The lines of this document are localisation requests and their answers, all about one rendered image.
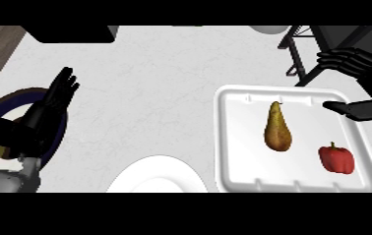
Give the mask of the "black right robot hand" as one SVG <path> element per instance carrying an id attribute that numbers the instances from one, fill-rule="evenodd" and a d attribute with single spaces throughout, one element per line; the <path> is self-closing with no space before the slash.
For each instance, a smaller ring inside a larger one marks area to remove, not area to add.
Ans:
<path id="1" fill-rule="evenodd" d="M 322 70 L 338 71 L 354 78 L 371 96 L 368 100 L 350 103 L 326 101 L 323 108 L 344 115 L 353 121 L 372 121 L 372 53 L 359 48 L 337 48 L 320 52 L 317 56 L 317 67 Z"/>

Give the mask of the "white plastic tray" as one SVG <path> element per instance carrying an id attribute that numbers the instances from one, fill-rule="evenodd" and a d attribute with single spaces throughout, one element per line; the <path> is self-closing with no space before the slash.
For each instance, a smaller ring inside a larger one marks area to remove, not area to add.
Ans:
<path id="1" fill-rule="evenodd" d="M 344 102 L 325 88 L 223 86 L 214 97 L 216 180 L 223 192 L 372 192 L 372 146 L 360 123 L 323 108 Z M 269 110 L 279 104 L 291 133 L 289 148 L 264 141 Z M 342 147 L 353 155 L 348 174 L 325 169 L 322 147 Z"/>

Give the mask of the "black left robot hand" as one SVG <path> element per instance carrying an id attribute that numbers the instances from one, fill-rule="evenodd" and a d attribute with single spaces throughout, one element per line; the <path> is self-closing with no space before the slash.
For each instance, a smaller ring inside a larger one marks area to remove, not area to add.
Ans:
<path id="1" fill-rule="evenodd" d="M 10 149 L 9 158 L 41 157 L 52 146 L 61 118 L 80 87 L 72 69 L 63 67 L 44 98 L 30 107 L 19 122 L 0 117 L 0 147 Z"/>

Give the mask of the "white round plate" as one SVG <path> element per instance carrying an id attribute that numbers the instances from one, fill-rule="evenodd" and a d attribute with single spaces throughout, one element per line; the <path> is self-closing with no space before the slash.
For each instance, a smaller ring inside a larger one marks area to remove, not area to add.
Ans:
<path id="1" fill-rule="evenodd" d="M 117 176 L 108 193 L 207 193 L 193 168 L 176 157 L 152 155 L 136 161 Z"/>

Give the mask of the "black box appliance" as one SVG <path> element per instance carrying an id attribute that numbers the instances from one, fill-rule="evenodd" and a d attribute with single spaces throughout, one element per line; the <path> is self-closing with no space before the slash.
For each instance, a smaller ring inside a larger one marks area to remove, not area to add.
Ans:
<path id="1" fill-rule="evenodd" d="M 24 26 L 41 43 L 112 43 L 118 26 Z"/>

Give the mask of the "brown-green pear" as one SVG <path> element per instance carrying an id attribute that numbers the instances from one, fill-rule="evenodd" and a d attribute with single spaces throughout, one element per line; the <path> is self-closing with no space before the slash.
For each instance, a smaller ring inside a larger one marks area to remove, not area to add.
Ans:
<path id="1" fill-rule="evenodd" d="M 292 144 L 292 134 L 285 122 L 280 103 L 275 101 L 269 108 L 264 127 L 264 143 L 276 151 L 286 151 Z"/>

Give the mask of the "red bell pepper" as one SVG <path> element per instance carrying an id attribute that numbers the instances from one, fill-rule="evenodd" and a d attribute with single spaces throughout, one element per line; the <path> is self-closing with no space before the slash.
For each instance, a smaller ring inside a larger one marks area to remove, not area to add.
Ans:
<path id="1" fill-rule="evenodd" d="M 320 147 L 319 156 L 323 168 L 328 172 L 351 174 L 354 171 L 354 158 L 353 154 L 344 147 L 331 145 Z"/>

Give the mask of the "pale grey round bowl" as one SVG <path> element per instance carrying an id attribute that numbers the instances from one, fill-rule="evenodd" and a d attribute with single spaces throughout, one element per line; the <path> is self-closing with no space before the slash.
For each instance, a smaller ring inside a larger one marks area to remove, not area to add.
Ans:
<path id="1" fill-rule="evenodd" d="M 251 26 L 251 28 L 263 34 L 278 34 L 286 30 L 288 26 Z"/>

